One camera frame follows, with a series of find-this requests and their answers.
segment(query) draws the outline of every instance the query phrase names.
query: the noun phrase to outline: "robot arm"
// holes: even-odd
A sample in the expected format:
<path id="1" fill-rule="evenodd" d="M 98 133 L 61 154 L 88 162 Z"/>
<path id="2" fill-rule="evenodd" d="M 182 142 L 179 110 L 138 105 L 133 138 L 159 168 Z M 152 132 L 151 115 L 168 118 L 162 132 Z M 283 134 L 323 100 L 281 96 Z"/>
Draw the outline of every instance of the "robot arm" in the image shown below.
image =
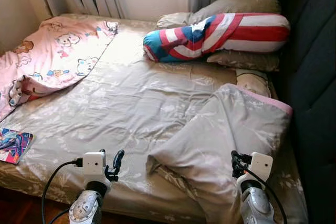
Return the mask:
<path id="1" fill-rule="evenodd" d="M 271 172 L 273 158 L 257 152 L 249 156 L 232 151 L 231 156 L 232 176 L 237 178 L 242 200 L 240 213 L 244 224 L 274 223 L 274 209 L 264 191 L 265 185 L 252 175 L 253 173 L 266 181 Z"/>
<path id="2" fill-rule="evenodd" d="M 70 224 L 100 224 L 101 207 L 111 183 L 118 181 L 118 172 L 124 150 L 118 151 L 113 160 L 113 169 L 106 165 L 105 150 L 88 152 L 83 156 L 83 170 L 86 189 L 72 204 L 69 210 Z"/>

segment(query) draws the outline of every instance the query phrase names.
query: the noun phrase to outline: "black cable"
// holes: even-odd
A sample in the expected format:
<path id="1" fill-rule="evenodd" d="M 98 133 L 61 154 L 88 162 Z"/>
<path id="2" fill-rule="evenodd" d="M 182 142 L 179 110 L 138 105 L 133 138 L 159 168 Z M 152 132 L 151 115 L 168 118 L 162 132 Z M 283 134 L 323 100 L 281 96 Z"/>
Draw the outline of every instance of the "black cable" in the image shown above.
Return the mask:
<path id="1" fill-rule="evenodd" d="M 282 214 L 282 218 L 283 218 L 283 224 L 287 224 L 287 217 L 285 214 L 285 211 L 282 207 L 282 204 L 280 202 L 280 200 L 278 199 L 277 195 L 275 194 L 275 192 L 272 190 L 272 188 L 265 182 L 263 181 L 261 178 L 259 178 L 254 172 L 250 171 L 248 168 L 244 167 L 240 162 L 236 162 L 238 164 L 239 167 L 241 167 L 242 169 L 244 169 L 245 171 L 247 171 L 248 173 L 250 173 L 252 176 L 254 176 L 260 183 L 262 183 L 273 195 L 275 201 L 277 202 L 279 208 L 280 208 L 280 212 Z"/>
<path id="2" fill-rule="evenodd" d="M 66 165 L 72 165 L 72 164 L 76 164 L 77 161 L 69 161 L 69 162 L 65 162 L 63 164 L 61 164 L 60 166 L 57 167 L 57 169 L 54 171 L 54 173 L 51 175 L 51 177 L 49 178 L 46 186 L 44 187 L 44 190 L 43 190 L 43 194 L 42 194 L 42 201 L 41 201 L 41 211 L 42 211 L 42 223 L 43 224 L 46 224 L 46 209 L 45 209 L 45 200 L 46 200 L 46 194 L 47 194 L 47 190 L 48 190 L 48 187 L 52 181 L 52 179 L 54 178 L 54 176 L 56 175 L 56 173 L 63 167 L 63 166 L 66 166 Z"/>
<path id="3" fill-rule="evenodd" d="M 64 211 L 60 212 L 58 215 L 56 215 L 55 217 L 53 217 L 53 219 L 49 222 L 49 224 L 53 224 L 55 220 L 57 220 L 60 216 L 62 216 L 63 214 L 65 214 L 69 210 L 70 210 L 70 208 L 67 208 Z"/>

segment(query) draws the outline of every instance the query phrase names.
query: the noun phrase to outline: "cable connector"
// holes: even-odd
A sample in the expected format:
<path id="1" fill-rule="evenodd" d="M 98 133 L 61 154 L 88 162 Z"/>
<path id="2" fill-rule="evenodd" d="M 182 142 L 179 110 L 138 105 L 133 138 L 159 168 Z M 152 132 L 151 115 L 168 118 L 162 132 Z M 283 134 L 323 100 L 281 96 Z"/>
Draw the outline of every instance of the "cable connector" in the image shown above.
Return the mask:
<path id="1" fill-rule="evenodd" d="M 72 163 L 77 167 L 83 167 L 83 158 L 82 157 L 75 158 L 72 161 Z"/>

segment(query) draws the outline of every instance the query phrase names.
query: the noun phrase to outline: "upholstered headboard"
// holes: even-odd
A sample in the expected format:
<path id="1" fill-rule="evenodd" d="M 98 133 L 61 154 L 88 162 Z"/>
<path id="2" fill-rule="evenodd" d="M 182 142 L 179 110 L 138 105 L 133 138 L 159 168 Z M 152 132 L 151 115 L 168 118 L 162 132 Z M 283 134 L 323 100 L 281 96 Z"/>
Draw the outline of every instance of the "upholstered headboard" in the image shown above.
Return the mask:
<path id="1" fill-rule="evenodd" d="M 310 223 L 335 223 L 336 0 L 280 0 L 291 37 L 275 86 L 293 107 L 289 132 Z"/>

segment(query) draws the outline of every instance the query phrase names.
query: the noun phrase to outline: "beige pillow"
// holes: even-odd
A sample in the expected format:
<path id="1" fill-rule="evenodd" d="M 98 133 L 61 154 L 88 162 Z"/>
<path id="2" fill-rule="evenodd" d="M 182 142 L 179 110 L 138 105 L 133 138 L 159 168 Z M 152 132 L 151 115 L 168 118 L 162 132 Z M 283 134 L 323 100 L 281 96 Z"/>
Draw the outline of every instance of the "beige pillow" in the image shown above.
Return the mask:
<path id="1" fill-rule="evenodd" d="M 188 26 L 189 18 L 193 13 L 172 13 L 163 15 L 156 23 L 160 29 L 175 28 L 180 26 Z"/>
<path id="2" fill-rule="evenodd" d="M 281 13 L 278 0 L 217 0 L 197 13 L 163 15 L 157 22 L 159 29 L 188 26 L 219 13 Z"/>
<path id="3" fill-rule="evenodd" d="M 278 0 L 217 0 L 194 13 L 189 24 L 219 13 L 281 13 Z"/>
<path id="4" fill-rule="evenodd" d="M 279 57 L 277 54 L 253 54 L 232 50 L 217 51 L 206 60 L 216 62 L 230 68 L 259 70 L 263 72 L 279 71 Z"/>
<path id="5" fill-rule="evenodd" d="M 246 69 L 236 69 L 237 86 L 255 94 L 271 97 L 267 74 Z"/>

